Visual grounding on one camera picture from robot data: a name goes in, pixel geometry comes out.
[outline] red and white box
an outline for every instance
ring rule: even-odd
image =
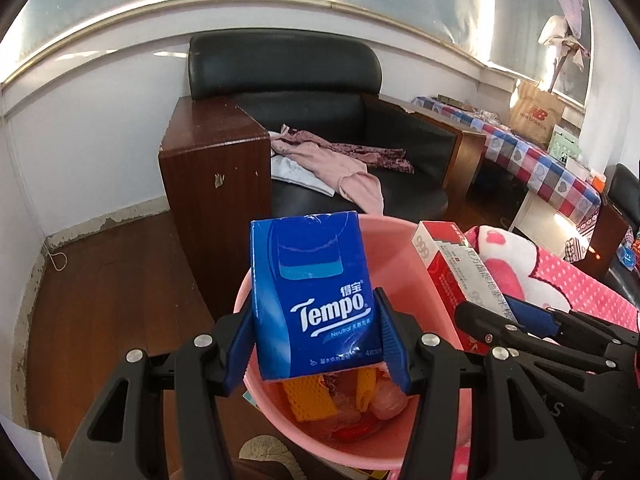
[[[507,301],[478,253],[453,222],[418,224],[412,239],[436,290],[455,324],[456,307],[463,301],[482,306],[516,321]],[[486,354],[488,347],[456,327],[462,348]]]

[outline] pink trash bin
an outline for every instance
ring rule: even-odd
[[[411,244],[416,225],[386,216],[360,215],[360,229],[373,287],[382,286],[396,310],[415,316],[425,332],[435,332],[455,348],[462,349],[453,323]],[[238,296],[237,312],[251,290],[250,272],[244,277]],[[414,423],[417,397],[382,429],[357,442],[322,442],[309,436],[289,407],[282,387],[260,378],[254,351],[246,375],[249,393],[269,421],[287,438],[316,456],[360,469],[398,469]],[[462,390],[458,419],[458,445],[466,443],[471,428],[471,394]]]

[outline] paper shopping bag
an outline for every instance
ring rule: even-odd
[[[546,150],[554,126],[562,119],[564,104],[529,81],[521,81],[517,92],[518,100],[509,114],[509,127]]]

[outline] white towel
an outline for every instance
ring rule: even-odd
[[[333,196],[335,191],[309,170],[305,170],[297,162],[283,155],[271,157],[271,178],[290,184],[313,189],[327,196]]]

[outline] checkered tablecloth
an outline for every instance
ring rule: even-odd
[[[599,211],[598,192],[539,147],[434,99],[417,97],[412,102],[486,134],[484,157],[524,182],[576,225]]]

